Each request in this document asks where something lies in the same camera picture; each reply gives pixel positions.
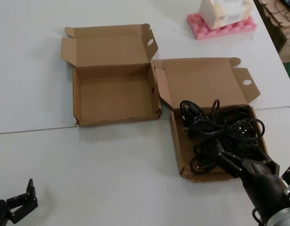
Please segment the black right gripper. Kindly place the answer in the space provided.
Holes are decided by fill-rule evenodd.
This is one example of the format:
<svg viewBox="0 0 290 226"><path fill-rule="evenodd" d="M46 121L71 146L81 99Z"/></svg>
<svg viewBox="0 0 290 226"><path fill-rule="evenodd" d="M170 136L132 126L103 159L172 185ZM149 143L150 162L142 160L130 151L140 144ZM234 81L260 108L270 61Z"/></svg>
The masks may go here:
<svg viewBox="0 0 290 226"><path fill-rule="evenodd" d="M277 212L290 208L290 198L279 179L280 165L272 159L255 161L242 159L224 150L221 144L214 148L216 164L234 178L240 176L244 189L261 219L270 219Z"/></svg>

